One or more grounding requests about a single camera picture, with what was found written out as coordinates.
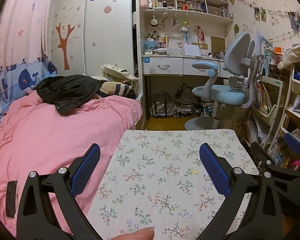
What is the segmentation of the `person's left hand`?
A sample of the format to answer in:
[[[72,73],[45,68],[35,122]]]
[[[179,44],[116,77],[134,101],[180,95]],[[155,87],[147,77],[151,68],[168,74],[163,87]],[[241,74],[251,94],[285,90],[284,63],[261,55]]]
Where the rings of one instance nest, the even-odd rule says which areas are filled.
[[[133,233],[127,233],[112,238],[112,240],[153,240],[155,227],[144,228]]]

